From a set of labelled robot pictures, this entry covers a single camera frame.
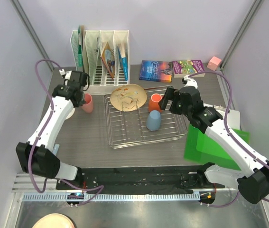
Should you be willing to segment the orange ceramic mug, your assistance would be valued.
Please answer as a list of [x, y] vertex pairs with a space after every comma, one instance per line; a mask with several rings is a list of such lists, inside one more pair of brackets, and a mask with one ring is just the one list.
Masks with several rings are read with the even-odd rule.
[[161, 99], [162, 99], [162, 96], [160, 94], [157, 94], [157, 93], [153, 94], [149, 100], [148, 111], [149, 112], [152, 112], [152, 111], [162, 112], [158, 104], [161, 101]]

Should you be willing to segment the pink plastic cup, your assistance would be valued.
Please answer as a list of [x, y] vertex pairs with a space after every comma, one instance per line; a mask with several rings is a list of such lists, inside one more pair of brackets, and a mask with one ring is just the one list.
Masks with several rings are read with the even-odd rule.
[[90, 94], [84, 94], [84, 101], [85, 103], [81, 106], [81, 108], [88, 114], [92, 113], [93, 111], [93, 98]]

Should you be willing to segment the orange white bowl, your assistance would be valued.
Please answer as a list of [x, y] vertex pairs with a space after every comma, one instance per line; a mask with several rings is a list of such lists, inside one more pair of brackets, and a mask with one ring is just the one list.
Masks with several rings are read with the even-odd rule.
[[73, 116], [74, 112], [75, 112], [75, 108], [73, 108], [73, 109], [71, 110], [71, 112], [70, 112], [70, 113], [68, 114], [68, 116], [66, 117], [66, 120], [69, 119], [69, 118], [71, 118], [71, 117]]

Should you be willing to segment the blue plastic cup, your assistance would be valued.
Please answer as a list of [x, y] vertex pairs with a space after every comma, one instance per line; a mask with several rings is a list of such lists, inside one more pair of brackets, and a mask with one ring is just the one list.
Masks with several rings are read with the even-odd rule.
[[156, 131], [161, 125], [161, 114], [158, 111], [152, 111], [149, 113], [146, 121], [146, 127], [150, 131]]

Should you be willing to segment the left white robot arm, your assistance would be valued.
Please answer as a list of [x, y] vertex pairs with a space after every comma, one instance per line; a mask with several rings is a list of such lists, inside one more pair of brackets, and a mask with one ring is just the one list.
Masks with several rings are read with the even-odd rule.
[[90, 85], [87, 73], [67, 71], [64, 83], [57, 85], [50, 95], [50, 105], [36, 131], [27, 142], [16, 146], [16, 153], [22, 170], [49, 179], [65, 179], [74, 190], [83, 185], [79, 168], [61, 162], [54, 155], [56, 138], [67, 116], [77, 107], [85, 104], [84, 88]]

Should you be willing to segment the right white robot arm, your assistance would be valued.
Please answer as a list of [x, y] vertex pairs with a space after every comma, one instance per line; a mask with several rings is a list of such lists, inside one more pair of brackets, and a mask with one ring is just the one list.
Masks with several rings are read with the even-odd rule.
[[226, 116], [213, 106], [205, 106], [194, 86], [184, 86], [180, 90], [169, 86], [159, 102], [160, 109], [164, 110], [169, 101], [172, 102], [171, 113], [186, 116], [193, 127], [217, 142], [240, 168], [235, 171], [209, 162], [197, 175], [199, 186], [206, 188], [219, 183], [237, 189], [252, 204], [269, 195], [269, 160], [228, 126]]

